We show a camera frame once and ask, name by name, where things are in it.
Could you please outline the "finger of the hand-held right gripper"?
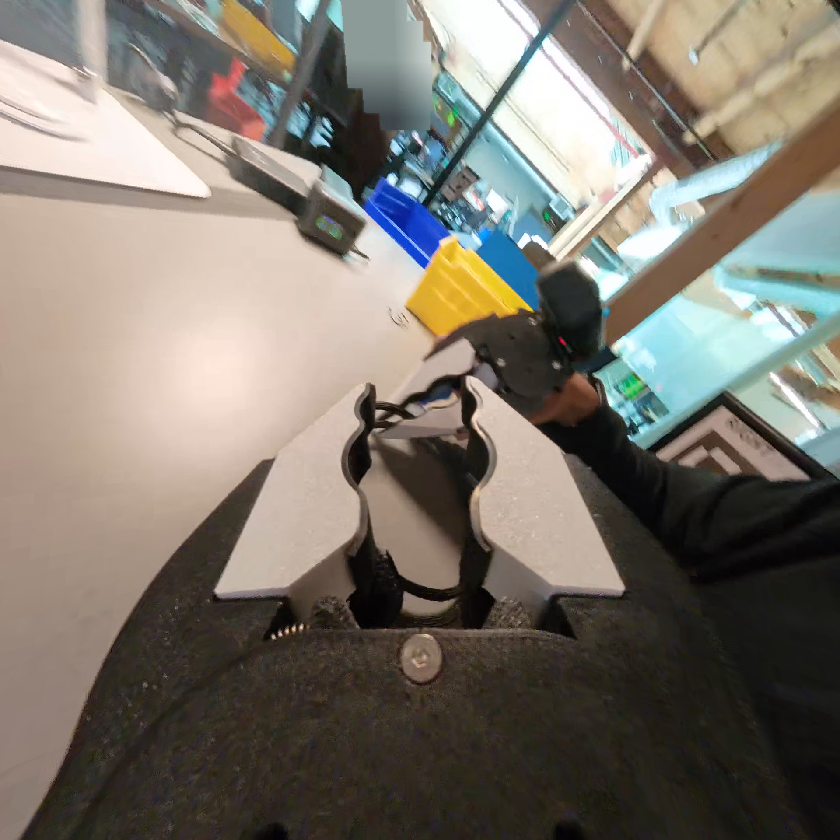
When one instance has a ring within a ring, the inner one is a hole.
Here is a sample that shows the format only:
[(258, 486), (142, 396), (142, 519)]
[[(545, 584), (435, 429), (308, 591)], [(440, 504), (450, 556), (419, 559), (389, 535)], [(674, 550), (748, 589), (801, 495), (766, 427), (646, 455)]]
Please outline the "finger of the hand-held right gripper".
[(464, 427), (461, 402), (409, 403), (396, 408), (378, 403), (377, 410), (381, 438), (442, 438)]
[(467, 339), (458, 339), (421, 360), (395, 390), (396, 404), (427, 404), (452, 396), (477, 365)]

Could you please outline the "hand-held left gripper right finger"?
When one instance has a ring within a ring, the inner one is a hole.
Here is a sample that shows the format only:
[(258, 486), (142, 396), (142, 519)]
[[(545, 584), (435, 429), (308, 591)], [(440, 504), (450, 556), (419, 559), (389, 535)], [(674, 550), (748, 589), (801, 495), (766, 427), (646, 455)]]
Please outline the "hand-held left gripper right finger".
[(477, 378), (465, 378), (461, 395), (488, 455), (469, 504), (474, 534), (490, 554), (484, 589), (496, 599), (623, 596), (560, 448)]

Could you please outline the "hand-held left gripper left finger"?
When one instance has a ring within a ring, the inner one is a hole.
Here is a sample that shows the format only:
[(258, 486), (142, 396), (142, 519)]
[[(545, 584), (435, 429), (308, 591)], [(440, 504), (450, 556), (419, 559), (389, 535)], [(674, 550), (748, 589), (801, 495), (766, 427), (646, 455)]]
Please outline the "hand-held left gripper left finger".
[(374, 420), (375, 388), (357, 385), (277, 453), (215, 585), (218, 600), (287, 598), (309, 611), (321, 597), (350, 597), (350, 558), (370, 525), (359, 484)]

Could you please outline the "large blue bin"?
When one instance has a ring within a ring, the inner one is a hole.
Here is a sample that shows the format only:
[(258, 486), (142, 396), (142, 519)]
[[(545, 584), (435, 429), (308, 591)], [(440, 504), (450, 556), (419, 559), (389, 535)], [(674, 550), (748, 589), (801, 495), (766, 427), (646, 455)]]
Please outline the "large blue bin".
[(420, 267), (437, 261), (454, 264), (458, 242), (426, 207), (380, 178), (364, 203), (364, 210)]

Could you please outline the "person's right forearm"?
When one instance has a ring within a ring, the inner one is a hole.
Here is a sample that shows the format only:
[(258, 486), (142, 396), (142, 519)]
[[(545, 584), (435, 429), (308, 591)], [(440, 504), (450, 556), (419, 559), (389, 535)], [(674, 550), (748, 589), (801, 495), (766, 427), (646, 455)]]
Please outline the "person's right forearm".
[(837, 479), (721, 476), (665, 462), (599, 406), (575, 426), (540, 430), (583, 461), (698, 581), (839, 559)]

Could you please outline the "person's right hand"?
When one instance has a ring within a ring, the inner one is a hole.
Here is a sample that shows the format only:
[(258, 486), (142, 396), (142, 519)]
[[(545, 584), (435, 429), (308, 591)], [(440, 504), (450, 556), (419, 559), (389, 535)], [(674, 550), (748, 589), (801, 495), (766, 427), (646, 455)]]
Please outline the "person's right hand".
[(559, 390), (554, 390), (530, 422), (535, 426), (557, 424), (575, 427), (595, 414), (602, 406), (603, 397), (593, 379), (581, 373), (573, 373)]

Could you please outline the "blue partition panel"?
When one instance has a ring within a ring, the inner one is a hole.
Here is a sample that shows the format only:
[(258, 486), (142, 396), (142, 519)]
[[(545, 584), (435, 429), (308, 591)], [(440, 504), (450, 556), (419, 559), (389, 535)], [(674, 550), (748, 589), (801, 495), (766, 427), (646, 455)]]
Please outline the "blue partition panel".
[(537, 278), (554, 262), (544, 245), (530, 239), (521, 247), (511, 236), (496, 230), (478, 247), (477, 255), (530, 309), (539, 307)]

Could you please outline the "black power bank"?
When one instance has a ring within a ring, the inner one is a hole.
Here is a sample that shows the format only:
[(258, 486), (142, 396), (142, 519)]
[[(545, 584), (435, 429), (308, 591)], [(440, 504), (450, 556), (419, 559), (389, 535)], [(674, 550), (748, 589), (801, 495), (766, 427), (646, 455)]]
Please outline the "black power bank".
[(297, 216), (297, 230), (315, 245), (344, 258), (355, 251), (368, 217), (352, 194), (315, 181)]

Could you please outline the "framed fiducial marker sign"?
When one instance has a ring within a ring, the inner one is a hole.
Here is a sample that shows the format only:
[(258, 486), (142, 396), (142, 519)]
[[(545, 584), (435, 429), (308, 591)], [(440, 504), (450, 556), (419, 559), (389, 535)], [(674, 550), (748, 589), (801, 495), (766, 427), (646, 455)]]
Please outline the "framed fiducial marker sign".
[(835, 477), (729, 392), (719, 394), (688, 416), (649, 451), (666, 463), (705, 469), (719, 476), (768, 480)]

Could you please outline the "black power adapter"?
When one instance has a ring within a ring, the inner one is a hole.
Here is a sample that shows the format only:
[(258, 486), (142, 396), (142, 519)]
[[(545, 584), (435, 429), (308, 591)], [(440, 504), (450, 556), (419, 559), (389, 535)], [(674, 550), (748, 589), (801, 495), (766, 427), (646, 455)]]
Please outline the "black power adapter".
[(284, 207), (294, 217), (303, 213), (310, 187), (299, 175), (236, 134), (229, 148), (227, 168), (238, 183)]

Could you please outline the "red plastic bin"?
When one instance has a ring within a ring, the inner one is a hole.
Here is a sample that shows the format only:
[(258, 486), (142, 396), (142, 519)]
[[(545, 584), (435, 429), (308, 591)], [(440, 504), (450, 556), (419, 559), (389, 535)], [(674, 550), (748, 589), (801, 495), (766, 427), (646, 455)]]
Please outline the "red plastic bin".
[(237, 57), (231, 59), (226, 75), (213, 73), (206, 93), (204, 120), (249, 140), (263, 140), (266, 124), (259, 113), (239, 95), (246, 65)]

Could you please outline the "small yellow bin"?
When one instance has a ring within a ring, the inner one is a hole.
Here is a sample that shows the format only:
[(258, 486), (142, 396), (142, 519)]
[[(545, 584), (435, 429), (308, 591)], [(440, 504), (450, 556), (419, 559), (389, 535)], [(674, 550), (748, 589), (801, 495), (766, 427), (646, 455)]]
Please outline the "small yellow bin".
[(219, 24), (225, 35), (251, 58), (276, 74), (290, 77), (297, 64), (294, 48), (277, 37), (242, 2), (222, 1)]

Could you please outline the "white base lamp stand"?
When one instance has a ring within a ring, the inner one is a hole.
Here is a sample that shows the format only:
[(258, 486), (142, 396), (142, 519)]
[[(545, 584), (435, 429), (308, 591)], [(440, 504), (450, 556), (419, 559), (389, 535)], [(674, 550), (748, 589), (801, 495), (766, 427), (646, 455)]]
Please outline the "white base lamp stand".
[(104, 2), (2, 2), (2, 172), (210, 197), (110, 92), (108, 57)]

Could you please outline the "wooden support post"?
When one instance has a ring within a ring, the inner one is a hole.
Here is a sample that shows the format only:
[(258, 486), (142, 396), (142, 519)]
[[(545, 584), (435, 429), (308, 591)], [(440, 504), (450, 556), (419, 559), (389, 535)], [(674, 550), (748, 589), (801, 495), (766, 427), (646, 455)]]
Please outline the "wooden support post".
[(839, 166), (839, 98), (832, 100), (688, 233), (607, 303), (614, 345)]

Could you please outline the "silver ventilation duct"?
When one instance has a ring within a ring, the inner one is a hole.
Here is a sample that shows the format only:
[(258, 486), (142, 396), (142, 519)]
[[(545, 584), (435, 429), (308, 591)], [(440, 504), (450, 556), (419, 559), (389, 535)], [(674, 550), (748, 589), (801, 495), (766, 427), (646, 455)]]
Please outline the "silver ventilation duct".
[(688, 177), (656, 187), (648, 206), (659, 224), (673, 224), (674, 210), (684, 204), (699, 202), (739, 187), (782, 147), (781, 141), (769, 143), (747, 154), (713, 164)]

